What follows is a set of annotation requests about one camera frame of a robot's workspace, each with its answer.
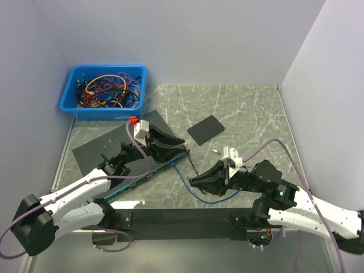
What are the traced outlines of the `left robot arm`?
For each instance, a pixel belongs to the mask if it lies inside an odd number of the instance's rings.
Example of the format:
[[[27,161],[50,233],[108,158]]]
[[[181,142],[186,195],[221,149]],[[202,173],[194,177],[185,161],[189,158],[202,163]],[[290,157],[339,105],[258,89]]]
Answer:
[[[101,153],[102,163],[80,180],[42,197],[28,195],[19,204],[9,230],[24,253],[36,256],[74,230],[96,226],[103,230],[115,222],[115,210],[99,198],[88,199],[135,182],[153,172],[153,165],[166,164],[186,154],[185,140],[167,134],[145,120],[128,121],[129,143],[110,139]]]

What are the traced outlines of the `large black network switch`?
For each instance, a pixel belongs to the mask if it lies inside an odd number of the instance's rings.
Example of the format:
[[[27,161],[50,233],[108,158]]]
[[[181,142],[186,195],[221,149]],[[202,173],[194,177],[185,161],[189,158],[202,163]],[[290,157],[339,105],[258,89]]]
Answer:
[[[150,125],[155,125],[162,131],[175,136],[156,110],[147,113],[142,119],[148,121]],[[95,168],[105,171],[106,175],[110,176],[137,176],[145,173],[148,170],[148,164],[151,163],[151,173],[146,177],[130,180],[112,179],[111,189],[105,193],[98,194],[95,198],[111,199],[147,180],[148,177],[170,165],[170,163],[186,158],[189,154],[189,150],[183,144],[187,152],[180,154],[166,163],[156,164],[151,157],[149,160],[141,159],[128,163],[127,152],[130,143],[131,140],[127,135],[126,126],[122,125],[73,150],[73,155],[84,176]]]

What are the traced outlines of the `small black network switch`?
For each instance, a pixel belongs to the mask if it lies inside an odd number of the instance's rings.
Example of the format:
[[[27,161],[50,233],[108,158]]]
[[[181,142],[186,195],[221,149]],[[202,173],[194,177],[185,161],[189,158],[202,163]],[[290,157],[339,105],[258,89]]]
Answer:
[[[221,122],[214,115],[210,115],[190,127],[187,133],[199,146],[202,146],[224,130],[225,127]]]

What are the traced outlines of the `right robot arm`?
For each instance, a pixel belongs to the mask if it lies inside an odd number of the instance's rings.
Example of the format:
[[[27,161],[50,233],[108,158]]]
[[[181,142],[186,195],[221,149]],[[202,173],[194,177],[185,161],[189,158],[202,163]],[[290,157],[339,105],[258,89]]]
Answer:
[[[344,252],[363,254],[363,211],[332,205],[282,176],[268,160],[247,169],[238,152],[225,147],[223,157],[208,171],[190,178],[187,188],[217,196],[228,190],[259,193],[251,208],[230,215],[235,228],[286,226],[331,239]]]

